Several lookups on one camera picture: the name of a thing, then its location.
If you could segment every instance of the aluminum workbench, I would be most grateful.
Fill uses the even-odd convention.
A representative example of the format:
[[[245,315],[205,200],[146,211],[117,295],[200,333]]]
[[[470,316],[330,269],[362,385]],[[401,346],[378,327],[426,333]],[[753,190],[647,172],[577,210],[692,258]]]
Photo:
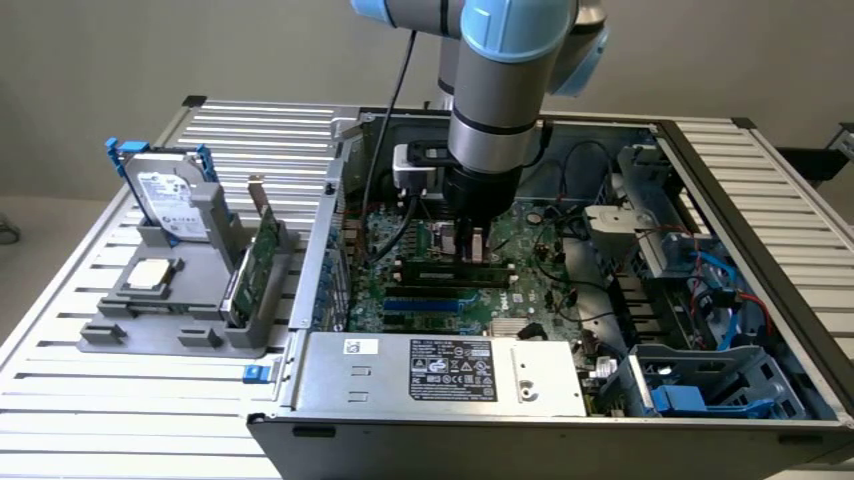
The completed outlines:
[[[245,181],[265,175],[276,215],[300,232],[302,251],[341,111],[206,100],[180,109],[156,142],[210,147],[229,208],[249,225],[257,216]],[[839,268],[854,267],[848,227],[755,130],[728,119],[672,120],[852,358],[854,268]],[[139,241],[139,216],[123,187],[0,347],[0,477],[276,479],[241,417],[274,394],[272,384],[241,383],[249,362],[74,347]],[[284,347],[300,265],[297,255],[268,353],[252,363],[272,363]],[[854,477],[851,462],[833,470],[779,478]]]

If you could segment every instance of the power supply label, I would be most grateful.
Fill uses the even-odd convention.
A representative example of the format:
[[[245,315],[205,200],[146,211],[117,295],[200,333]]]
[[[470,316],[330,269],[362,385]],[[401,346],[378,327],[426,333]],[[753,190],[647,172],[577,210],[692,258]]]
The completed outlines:
[[[421,401],[496,402],[492,344],[409,340],[409,396]]]

